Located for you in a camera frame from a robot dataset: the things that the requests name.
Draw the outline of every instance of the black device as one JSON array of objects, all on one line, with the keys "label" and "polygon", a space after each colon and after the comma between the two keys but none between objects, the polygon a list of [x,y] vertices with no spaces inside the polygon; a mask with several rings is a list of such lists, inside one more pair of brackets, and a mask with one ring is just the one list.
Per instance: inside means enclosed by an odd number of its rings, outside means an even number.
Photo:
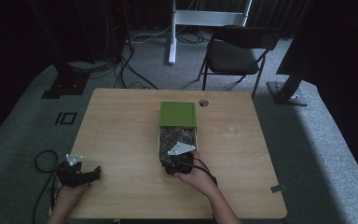
[{"label": "black device", "polygon": [[74,165],[70,165],[68,161],[60,163],[57,169],[57,177],[63,185],[74,189],[77,186],[100,179],[101,166],[95,168],[94,171],[82,173],[80,172],[81,164],[81,162],[78,162]]},{"label": "black device", "polygon": [[166,152],[160,155],[160,162],[168,175],[175,173],[189,174],[193,168],[193,154],[187,152],[180,155],[169,155]]}]

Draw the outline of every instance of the gray carpet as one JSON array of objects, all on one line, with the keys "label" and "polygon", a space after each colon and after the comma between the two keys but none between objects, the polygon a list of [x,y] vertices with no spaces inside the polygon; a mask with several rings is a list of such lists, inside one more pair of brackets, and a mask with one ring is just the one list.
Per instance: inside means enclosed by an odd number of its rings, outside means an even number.
[{"label": "gray carpet", "polygon": [[[281,40],[268,56],[254,100],[278,180],[289,188],[283,193],[288,215],[284,220],[242,222],[358,223],[358,166],[316,87],[301,83],[299,89],[308,102],[306,107],[275,105],[269,94],[267,81],[287,79],[275,74],[290,43]],[[167,63],[166,38],[133,46],[135,53],[130,66],[160,89],[200,90],[201,82],[194,80],[206,43],[178,42],[175,65]],[[123,55],[129,56],[128,48]],[[59,160],[63,160],[71,151],[93,90],[114,88],[117,81],[115,72],[96,72],[91,74],[83,95],[42,100],[44,90],[49,89],[55,77],[53,66],[37,76],[0,128],[0,223],[31,223],[34,203],[48,181],[48,174],[34,168],[35,156],[43,150],[55,150]],[[128,69],[123,77],[127,87],[152,88]],[[239,84],[237,79],[210,77],[207,91],[252,91],[255,77],[247,77]],[[75,122],[56,124],[60,113],[76,113]],[[48,169],[52,160],[50,155],[44,155],[40,164]],[[37,223],[46,223],[48,206],[48,193],[44,193],[37,209]],[[70,220],[70,223],[112,223],[112,220]]]}]

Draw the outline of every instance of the box lid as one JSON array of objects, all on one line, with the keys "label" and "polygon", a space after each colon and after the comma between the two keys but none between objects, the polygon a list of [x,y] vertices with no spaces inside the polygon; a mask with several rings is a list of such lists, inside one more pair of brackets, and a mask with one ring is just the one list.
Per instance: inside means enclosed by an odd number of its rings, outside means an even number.
[{"label": "box lid", "polygon": [[194,103],[161,102],[159,126],[196,128],[196,105]]}]

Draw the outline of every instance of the green box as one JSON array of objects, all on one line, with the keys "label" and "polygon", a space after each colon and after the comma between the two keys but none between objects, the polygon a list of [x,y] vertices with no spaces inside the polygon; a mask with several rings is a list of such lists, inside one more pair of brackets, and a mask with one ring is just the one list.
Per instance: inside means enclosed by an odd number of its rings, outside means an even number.
[{"label": "green box", "polygon": [[197,128],[196,105],[194,103],[161,102],[159,126]]},{"label": "green box", "polygon": [[168,151],[183,143],[197,150],[196,105],[183,102],[161,102],[159,112],[158,154],[161,161],[169,158]]}]

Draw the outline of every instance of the chair leg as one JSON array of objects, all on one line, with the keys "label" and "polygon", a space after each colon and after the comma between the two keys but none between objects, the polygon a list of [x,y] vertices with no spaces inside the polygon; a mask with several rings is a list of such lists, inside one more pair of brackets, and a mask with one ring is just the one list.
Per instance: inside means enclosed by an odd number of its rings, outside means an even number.
[{"label": "chair leg", "polygon": [[205,91],[206,77],[208,76],[208,66],[205,65],[204,79],[202,80],[202,90]]},{"label": "chair leg", "polygon": [[263,61],[261,62],[260,69],[258,70],[257,79],[255,81],[254,90],[252,92],[252,99],[255,98],[255,91],[257,90],[258,82],[260,81],[260,77],[261,77],[261,73],[263,72],[264,62],[265,61],[266,61],[266,57],[263,58]]},{"label": "chair leg", "polygon": [[200,69],[200,72],[199,72],[199,77],[197,77],[197,81],[200,81],[200,77],[201,77],[201,74],[202,74],[202,70],[205,66],[205,58],[204,58],[204,61],[202,62],[202,66],[201,66],[201,69]]},{"label": "chair leg", "polygon": [[241,79],[240,79],[240,80],[238,80],[238,81],[237,81],[237,83],[242,82],[242,81],[243,81],[243,79],[244,79],[245,77],[246,77],[246,76],[241,77]]}]

